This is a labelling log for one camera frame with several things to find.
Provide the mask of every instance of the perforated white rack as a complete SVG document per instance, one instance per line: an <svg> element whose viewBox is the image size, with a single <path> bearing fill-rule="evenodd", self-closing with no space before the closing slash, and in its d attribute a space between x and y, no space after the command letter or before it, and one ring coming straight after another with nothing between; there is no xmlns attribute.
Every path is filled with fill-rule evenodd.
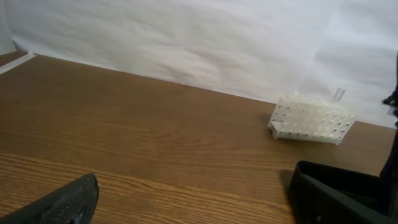
<svg viewBox="0 0 398 224"><path fill-rule="evenodd" d="M279 100L268 127L275 138L339 144L356 117L337 103L292 95Z"/></svg>

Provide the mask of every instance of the white paper sheet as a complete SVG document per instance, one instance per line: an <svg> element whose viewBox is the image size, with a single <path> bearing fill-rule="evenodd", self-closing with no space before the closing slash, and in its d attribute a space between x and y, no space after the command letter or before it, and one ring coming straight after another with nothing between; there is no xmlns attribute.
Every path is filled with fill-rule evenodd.
<svg viewBox="0 0 398 224"><path fill-rule="evenodd" d="M0 0L0 55L15 51L9 32L3 0Z"/></svg>
<svg viewBox="0 0 398 224"><path fill-rule="evenodd" d="M6 0L13 39L37 54L269 102L296 90L330 98L341 87L363 121L385 126L394 124L380 105L395 83L393 7L395 0Z"/></svg>

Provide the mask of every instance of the wood grain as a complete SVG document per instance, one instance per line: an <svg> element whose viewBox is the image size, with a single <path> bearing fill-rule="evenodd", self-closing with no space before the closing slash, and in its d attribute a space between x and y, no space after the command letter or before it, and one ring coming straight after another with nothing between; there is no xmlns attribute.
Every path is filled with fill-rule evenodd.
<svg viewBox="0 0 398 224"><path fill-rule="evenodd" d="M275 140L273 109L37 56L0 75L0 215L94 172L93 223L293 223L297 161L378 175L392 146L364 123L340 146Z"/></svg>

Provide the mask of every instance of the wooden table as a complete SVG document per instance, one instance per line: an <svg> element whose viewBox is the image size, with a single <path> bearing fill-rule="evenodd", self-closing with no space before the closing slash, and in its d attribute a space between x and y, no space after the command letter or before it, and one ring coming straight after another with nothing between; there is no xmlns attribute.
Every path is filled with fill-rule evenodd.
<svg viewBox="0 0 398 224"><path fill-rule="evenodd" d="M364 123L340 146L275 140L273 109L35 57L0 75L0 215L94 172L93 223L293 223L297 161L378 175L392 146L394 130Z"/></svg>

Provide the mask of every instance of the white backdrop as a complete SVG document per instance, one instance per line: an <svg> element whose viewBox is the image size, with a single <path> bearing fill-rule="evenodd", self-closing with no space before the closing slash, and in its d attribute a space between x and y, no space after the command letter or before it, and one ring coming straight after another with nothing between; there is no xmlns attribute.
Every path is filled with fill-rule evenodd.
<svg viewBox="0 0 398 224"><path fill-rule="evenodd" d="M0 0L0 55L15 51L11 33L7 26L3 0Z"/></svg>
<svg viewBox="0 0 398 224"><path fill-rule="evenodd" d="M6 0L37 54L276 102L338 88L360 120L393 126L396 0Z"/></svg>

